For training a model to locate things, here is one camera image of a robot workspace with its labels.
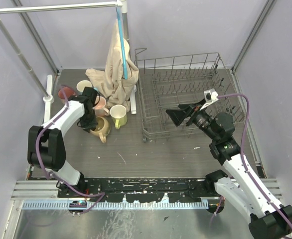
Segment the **beige round mug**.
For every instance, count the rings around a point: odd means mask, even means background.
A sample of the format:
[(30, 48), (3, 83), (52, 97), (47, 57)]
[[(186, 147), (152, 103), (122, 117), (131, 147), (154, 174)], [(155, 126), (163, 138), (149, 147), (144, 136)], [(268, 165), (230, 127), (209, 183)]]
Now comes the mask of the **beige round mug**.
[(108, 120), (104, 117), (96, 117), (97, 125), (94, 130), (90, 130), (90, 134), (98, 137), (102, 143), (107, 142), (107, 136), (111, 131), (111, 126)]

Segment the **peach pink mug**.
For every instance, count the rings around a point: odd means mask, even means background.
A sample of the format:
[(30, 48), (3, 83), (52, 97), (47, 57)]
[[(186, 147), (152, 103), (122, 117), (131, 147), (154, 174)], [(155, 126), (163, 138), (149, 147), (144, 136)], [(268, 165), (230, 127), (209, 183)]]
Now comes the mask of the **peach pink mug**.
[(110, 111), (107, 108), (107, 101), (104, 97), (97, 96), (93, 110), (95, 112), (95, 115), (98, 117), (104, 117), (104, 116), (109, 116)]

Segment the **yellow-green mug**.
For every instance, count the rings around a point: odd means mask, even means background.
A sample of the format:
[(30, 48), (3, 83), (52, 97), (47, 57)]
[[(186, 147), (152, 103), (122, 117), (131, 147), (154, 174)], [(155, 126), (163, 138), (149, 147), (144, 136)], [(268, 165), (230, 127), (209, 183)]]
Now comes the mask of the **yellow-green mug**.
[(127, 119), (127, 111), (123, 105), (115, 105), (110, 109), (110, 115), (115, 124), (116, 129), (120, 129), (120, 127), (126, 125)]

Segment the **light blue mug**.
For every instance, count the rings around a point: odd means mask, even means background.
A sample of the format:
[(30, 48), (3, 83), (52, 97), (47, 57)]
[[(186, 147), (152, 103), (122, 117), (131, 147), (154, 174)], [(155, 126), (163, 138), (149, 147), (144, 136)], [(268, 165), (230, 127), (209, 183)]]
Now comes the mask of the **light blue mug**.
[(84, 92), (84, 89), (86, 87), (93, 88), (94, 90), (98, 92), (98, 89), (96, 87), (93, 87), (92, 83), (89, 80), (82, 80), (78, 82), (76, 85), (76, 89), (80, 95)]

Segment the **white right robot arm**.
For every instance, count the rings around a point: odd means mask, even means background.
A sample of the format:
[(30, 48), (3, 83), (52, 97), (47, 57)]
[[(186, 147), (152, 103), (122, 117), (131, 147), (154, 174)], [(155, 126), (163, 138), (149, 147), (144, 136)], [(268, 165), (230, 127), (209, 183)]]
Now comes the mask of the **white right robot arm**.
[(201, 104), (179, 105), (166, 110), (176, 126), (188, 119), (187, 126), (196, 125), (212, 142), (212, 156), (234, 177), (236, 183), (221, 170), (206, 175), (205, 190), (218, 194), (231, 203), (247, 220), (255, 239), (281, 239), (292, 233), (292, 206), (284, 206), (263, 184), (249, 165), (242, 149), (233, 138), (235, 126), (227, 113), (212, 118)]

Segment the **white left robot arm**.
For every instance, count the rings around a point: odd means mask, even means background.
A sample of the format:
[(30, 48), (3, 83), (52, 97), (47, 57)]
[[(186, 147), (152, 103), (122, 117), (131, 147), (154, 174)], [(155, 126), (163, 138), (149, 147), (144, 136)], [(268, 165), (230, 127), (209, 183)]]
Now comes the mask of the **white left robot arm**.
[(47, 180), (54, 177), (63, 182), (74, 197), (85, 195), (87, 183), (83, 173), (67, 161), (64, 136), (74, 123), (86, 132), (97, 127), (93, 107), (99, 96), (94, 88), (85, 87), (82, 94), (70, 96), (53, 118), (28, 132), (28, 163), (40, 168)]

